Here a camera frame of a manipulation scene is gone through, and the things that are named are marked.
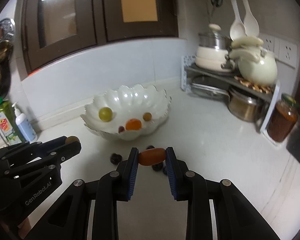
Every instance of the dish soap bottle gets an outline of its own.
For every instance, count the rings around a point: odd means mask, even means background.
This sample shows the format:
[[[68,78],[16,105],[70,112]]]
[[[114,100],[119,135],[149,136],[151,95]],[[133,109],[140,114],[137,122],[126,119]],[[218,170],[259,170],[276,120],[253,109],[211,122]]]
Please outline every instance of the dish soap bottle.
[[[35,142],[38,139],[37,134],[33,130],[31,124],[29,123],[28,118],[25,114],[21,113],[20,109],[16,106],[15,102],[12,107],[14,107],[14,114],[16,116],[16,125],[18,126],[23,137],[29,142]]]
[[[4,136],[10,143],[10,145],[14,145],[26,141],[15,123],[14,114],[10,102],[3,101],[1,97],[0,97],[0,128]]]

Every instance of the green bottle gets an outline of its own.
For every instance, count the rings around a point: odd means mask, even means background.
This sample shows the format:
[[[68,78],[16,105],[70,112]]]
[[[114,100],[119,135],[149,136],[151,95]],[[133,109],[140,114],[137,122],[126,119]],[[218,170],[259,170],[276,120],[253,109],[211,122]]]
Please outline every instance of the green bottle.
[[[0,128],[10,145],[25,142],[15,122],[15,115],[9,101],[3,101],[0,97]]]

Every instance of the window pane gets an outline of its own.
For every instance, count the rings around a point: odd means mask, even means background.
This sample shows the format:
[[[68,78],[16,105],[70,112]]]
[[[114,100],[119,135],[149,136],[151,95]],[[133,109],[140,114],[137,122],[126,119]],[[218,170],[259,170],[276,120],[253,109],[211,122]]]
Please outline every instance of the window pane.
[[[39,0],[38,29],[40,47],[77,33],[75,0]]]
[[[123,22],[157,22],[156,0],[121,0]]]

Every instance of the brown window frame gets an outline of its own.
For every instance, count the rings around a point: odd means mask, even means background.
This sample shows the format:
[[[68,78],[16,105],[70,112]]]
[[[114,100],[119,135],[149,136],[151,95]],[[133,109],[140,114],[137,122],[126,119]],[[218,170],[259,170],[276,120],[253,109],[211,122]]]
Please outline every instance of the brown window frame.
[[[60,57],[96,45],[92,0],[75,0],[77,34],[40,48],[38,30],[39,0],[27,0],[24,17],[24,52],[28,73]]]
[[[157,22],[123,22],[121,0],[103,0],[107,41],[138,37],[178,36],[175,0],[157,1]]]

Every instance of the jar of red sauce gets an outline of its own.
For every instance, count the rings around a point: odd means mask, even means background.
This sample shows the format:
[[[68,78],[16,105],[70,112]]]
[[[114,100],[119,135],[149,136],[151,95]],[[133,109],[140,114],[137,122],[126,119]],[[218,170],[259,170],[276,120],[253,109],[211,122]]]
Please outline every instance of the jar of red sauce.
[[[282,94],[269,121],[268,135],[276,142],[283,142],[298,120],[299,104],[288,94]]]

